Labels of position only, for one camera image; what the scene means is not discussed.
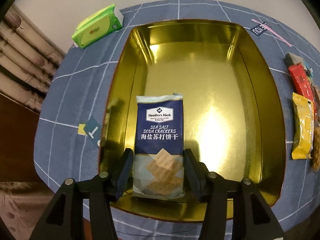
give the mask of curtain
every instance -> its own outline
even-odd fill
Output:
[[[39,113],[62,60],[12,6],[0,22],[0,93]]]

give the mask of metal screw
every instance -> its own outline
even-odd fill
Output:
[[[252,181],[251,181],[251,179],[249,179],[249,178],[244,178],[244,179],[243,179],[243,183],[246,184],[246,185],[250,185],[251,182],[252,182]]]
[[[100,178],[106,178],[108,177],[109,173],[107,173],[106,171],[100,172],[99,176]]]
[[[217,177],[217,173],[215,173],[214,171],[210,171],[208,173],[208,177],[211,179],[215,179]]]
[[[71,185],[73,183],[73,179],[66,179],[64,183],[66,185]]]

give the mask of pink strip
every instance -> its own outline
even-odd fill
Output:
[[[274,30],[272,30],[271,28],[269,28],[267,25],[264,25],[264,24],[258,22],[258,21],[255,20],[255,19],[252,19],[252,21],[261,24],[261,25],[262,25],[263,27],[265,27],[268,31],[272,32],[275,36],[277,36],[279,39],[281,39],[281,41],[285,42],[285,43],[288,44],[290,47],[292,47],[292,45],[291,45],[289,42],[287,42],[284,38],[282,38],[278,33],[276,33]]]

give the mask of gold metal tray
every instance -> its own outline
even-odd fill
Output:
[[[225,179],[249,177],[273,205],[285,170],[280,99],[254,41],[229,22],[175,20],[132,29],[110,90],[100,171],[116,163],[125,148],[134,149],[136,95],[173,92],[183,94],[184,148]],[[206,203],[196,202],[187,183],[185,197],[174,201],[132,197],[131,192],[113,206],[161,220],[203,221]]]

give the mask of tissue pack logo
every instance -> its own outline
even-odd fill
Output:
[[[94,33],[97,33],[99,30],[100,30],[100,27],[97,27],[97,28],[91,30],[89,33],[90,33],[90,35],[92,35]]]
[[[173,108],[157,107],[146,111],[146,121],[149,122],[168,122],[173,120]]]

